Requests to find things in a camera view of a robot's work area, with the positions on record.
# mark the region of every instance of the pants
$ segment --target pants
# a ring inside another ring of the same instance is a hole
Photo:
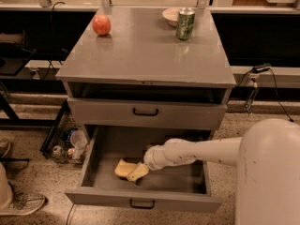
[[[0,162],[0,210],[9,207],[12,197],[12,190],[8,183],[6,169]]]

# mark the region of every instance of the cabinet top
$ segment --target cabinet top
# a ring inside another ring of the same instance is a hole
[[[63,82],[139,83],[233,87],[235,80],[208,9],[196,9],[189,41],[177,40],[176,28],[162,8],[101,7],[112,30],[98,36],[92,23],[60,68]]]

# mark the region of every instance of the white cup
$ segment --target white cup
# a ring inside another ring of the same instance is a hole
[[[74,153],[72,155],[72,159],[80,159],[81,154],[84,152],[85,146],[87,144],[87,140],[85,138],[85,134],[82,130],[76,130],[71,134],[69,139],[71,144],[74,146]]]

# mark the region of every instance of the gray cabinet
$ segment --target gray cabinet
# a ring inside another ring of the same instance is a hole
[[[112,31],[90,26],[57,74],[75,120],[90,134],[76,188],[78,204],[215,212],[205,162],[150,172],[137,184],[114,174],[118,161],[143,161],[148,145],[170,138],[208,140],[218,129],[235,81],[208,10],[196,11],[181,42],[162,8],[101,8]]]

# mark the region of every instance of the speckled floor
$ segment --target speckled floor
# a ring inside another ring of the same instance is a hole
[[[30,101],[45,100],[32,106]],[[53,100],[48,97],[18,97],[12,103],[13,108],[23,117],[54,118],[63,98]],[[300,123],[299,103],[283,103],[290,116]],[[239,113],[243,105],[231,103],[220,129],[214,138],[242,136],[254,123],[264,118],[283,118],[286,115],[276,103],[256,102],[254,114]],[[11,158],[30,158],[26,162],[7,163],[7,176],[16,190],[39,192],[48,198],[48,202],[36,213],[26,217],[0,217],[0,225],[66,224],[72,202],[65,196],[66,188],[75,188],[81,175],[81,167],[70,164],[57,164],[46,159],[40,152],[48,129],[2,129],[0,136],[12,140]],[[235,168],[208,163],[212,195],[223,200],[215,214],[188,213],[174,211],[139,210],[100,206],[74,206],[68,224],[115,225],[115,224],[197,224],[197,225],[233,225],[235,198]]]

